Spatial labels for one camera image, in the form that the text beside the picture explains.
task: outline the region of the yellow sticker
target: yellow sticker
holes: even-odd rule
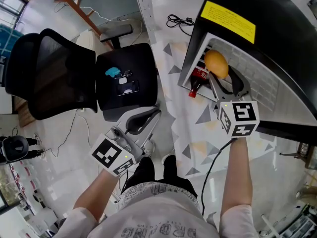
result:
[[[207,1],[201,17],[211,20],[254,43],[255,24],[216,3]]]

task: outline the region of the gray floor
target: gray floor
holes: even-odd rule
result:
[[[40,32],[49,27],[69,40],[89,28],[71,8],[65,7],[58,13],[54,13],[55,6],[53,0],[31,0],[18,28],[23,33],[29,33]],[[141,19],[136,0],[83,0],[82,6],[93,7],[101,16],[111,19],[117,17],[120,17],[120,19]],[[106,21],[100,19],[96,14],[91,19],[97,25]],[[102,27],[112,27],[122,23],[110,22]],[[129,45],[141,30],[139,21],[129,23],[132,24],[134,33],[120,38],[122,46]],[[139,42],[149,42],[144,26],[143,33],[136,43]],[[161,158],[173,149],[170,129],[173,118],[166,110],[161,84],[159,84],[158,89],[158,101],[160,102],[162,117],[154,130],[153,140],[156,143],[156,150],[152,157],[157,179],[162,177]],[[91,110],[86,110],[79,114],[87,119],[91,145],[100,133],[106,133],[112,125],[112,123],[103,119],[101,111],[95,114]],[[64,141],[69,132],[73,117],[74,111],[69,111],[46,120],[35,121],[24,128],[24,134],[30,137],[34,132],[38,133],[43,145],[47,149],[52,148],[56,154],[57,147]],[[60,219],[67,216],[75,200],[97,176],[97,164],[88,156],[90,148],[87,136],[88,131],[85,121],[77,117],[67,142],[60,147],[58,158],[55,158],[51,152],[47,152],[44,159],[35,158],[31,160],[45,201],[49,207],[54,209]],[[294,152],[296,143],[278,139],[277,146],[274,151],[250,162],[254,186],[253,216],[258,231],[265,226],[261,220],[261,214],[265,214],[274,223],[294,208],[294,205],[297,204],[295,194],[304,183],[304,163],[301,160],[282,157],[278,154],[281,151],[285,153]],[[225,175],[226,171],[211,173],[205,189],[206,216],[208,213],[216,211],[216,223],[219,222]],[[191,179],[199,201],[204,179],[204,176]],[[111,215],[115,211],[116,205],[109,203],[106,213]]]

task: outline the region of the plastic bottle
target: plastic bottle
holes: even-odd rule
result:
[[[188,94],[189,97],[195,98],[198,89],[208,82],[208,74],[203,70],[195,68],[190,76],[191,90]]]

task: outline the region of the black phone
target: black phone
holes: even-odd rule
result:
[[[122,85],[117,85],[117,94],[118,96],[129,94],[129,93],[135,93],[139,91],[139,82],[138,81],[132,81],[128,82]]]

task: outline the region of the person's right arm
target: person's right arm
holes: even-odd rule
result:
[[[230,146],[221,216],[234,206],[251,206],[251,202],[252,181],[249,168],[248,146],[246,138],[239,138]]]

